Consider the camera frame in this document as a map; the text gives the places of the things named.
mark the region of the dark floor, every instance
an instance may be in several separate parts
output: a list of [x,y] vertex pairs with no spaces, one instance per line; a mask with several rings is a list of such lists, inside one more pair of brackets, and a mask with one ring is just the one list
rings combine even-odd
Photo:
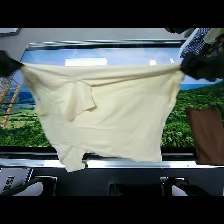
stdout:
[[67,173],[62,168],[36,168],[33,176],[57,176],[56,195],[108,195],[110,183],[158,185],[160,177],[188,177],[214,196],[223,195],[224,168],[209,169],[85,169]]

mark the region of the black glove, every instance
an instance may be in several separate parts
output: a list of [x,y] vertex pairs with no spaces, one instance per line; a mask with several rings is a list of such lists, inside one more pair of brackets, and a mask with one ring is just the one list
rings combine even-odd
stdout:
[[181,71],[195,79],[214,82],[224,78],[224,55],[214,57],[196,56],[187,53],[181,64]]
[[10,58],[5,51],[0,50],[0,77],[9,77],[22,66],[22,63]]

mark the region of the black frame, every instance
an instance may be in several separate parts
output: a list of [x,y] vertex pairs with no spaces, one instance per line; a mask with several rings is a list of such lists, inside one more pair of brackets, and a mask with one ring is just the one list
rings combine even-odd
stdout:
[[[89,49],[89,48],[147,48],[147,47],[181,47],[185,40],[89,40],[30,43],[25,51],[58,50],[58,49]],[[175,153],[171,148],[161,148],[164,161],[195,160],[195,148],[182,148]],[[17,147],[0,146],[0,158],[8,159],[55,159],[56,150],[53,147]],[[85,154],[85,159],[100,159],[95,154]]]

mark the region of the sky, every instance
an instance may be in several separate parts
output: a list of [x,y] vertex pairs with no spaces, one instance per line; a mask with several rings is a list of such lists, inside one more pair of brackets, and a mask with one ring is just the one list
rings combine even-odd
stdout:
[[[65,65],[68,59],[106,58],[108,65],[175,64],[179,48],[99,48],[99,49],[59,49],[25,51],[22,62],[35,64]],[[21,72],[16,72],[15,80],[23,83]],[[211,84],[205,79],[195,80],[185,76],[182,84]]]

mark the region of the folded brown garment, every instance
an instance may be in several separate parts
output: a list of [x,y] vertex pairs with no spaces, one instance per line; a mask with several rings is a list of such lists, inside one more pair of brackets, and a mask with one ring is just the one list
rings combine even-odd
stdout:
[[219,109],[186,110],[197,156],[203,165],[224,165],[224,128]]

